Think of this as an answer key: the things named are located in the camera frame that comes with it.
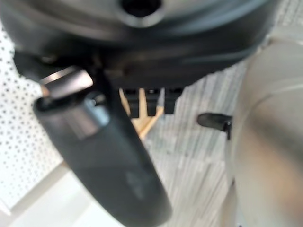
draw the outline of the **black plastic tab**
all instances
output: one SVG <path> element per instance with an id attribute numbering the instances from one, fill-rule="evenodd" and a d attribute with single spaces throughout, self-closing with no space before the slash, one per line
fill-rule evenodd
<path id="1" fill-rule="evenodd" d="M 153 117 L 156 115 L 159 96 L 159 89 L 145 89 L 147 116 Z"/>
<path id="2" fill-rule="evenodd" d="M 139 104 L 139 90 L 138 89 L 127 89 L 124 90 L 124 96 L 128 101 L 130 109 L 130 118 L 140 117 L 140 104 Z"/>
<path id="3" fill-rule="evenodd" d="M 199 125 L 207 128 L 217 129 L 227 133 L 227 139 L 231 139 L 232 116 L 219 113 L 202 113 L 198 116 Z"/>
<path id="4" fill-rule="evenodd" d="M 164 113 L 174 114 L 176 100 L 181 96 L 183 88 L 165 89 Z"/>

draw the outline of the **white perforated surface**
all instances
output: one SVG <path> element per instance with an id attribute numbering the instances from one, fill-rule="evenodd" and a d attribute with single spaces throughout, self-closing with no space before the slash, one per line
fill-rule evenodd
<path id="1" fill-rule="evenodd" d="M 0 201 L 9 209 L 62 161 L 32 111 L 40 87 L 18 75 L 13 54 L 0 23 Z"/>

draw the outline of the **black plastic housing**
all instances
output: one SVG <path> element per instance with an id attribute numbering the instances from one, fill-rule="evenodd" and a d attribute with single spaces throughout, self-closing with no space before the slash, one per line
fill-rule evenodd
<path id="1" fill-rule="evenodd" d="M 0 0 L 1 20 L 17 48 L 36 56 L 98 56 L 116 88 L 185 87 L 237 63 L 263 41 L 279 3 L 222 1 L 201 13 L 136 29 L 57 18 L 30 7 L 30 1 Z"/>

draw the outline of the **metal bracket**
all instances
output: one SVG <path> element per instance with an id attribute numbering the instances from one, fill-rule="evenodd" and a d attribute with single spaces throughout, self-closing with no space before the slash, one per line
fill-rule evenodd
<path id="1" fill-rule="evenodd" d="M 43 78 L 40 84 L 52 99 L 61 99 L 93 86 L 94 82 L 84 69 L 71 66 Z"/>

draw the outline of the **gray striped floor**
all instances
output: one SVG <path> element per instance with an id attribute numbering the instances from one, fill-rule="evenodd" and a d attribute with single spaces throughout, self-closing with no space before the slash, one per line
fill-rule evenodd
<path id="1" fill-rule="evenodd" d="M 303 26 L 303 0 L 284 0 L 277 24 Z M 163 116 L 145 145 L 168 191 L 174 214 L 166 227 L 217 226 L 227 193 L 225 134 L 199 127 L 199 113 L 232 114 L 246 62 L 209 75 L 185 89 L 173 116 Z"/>

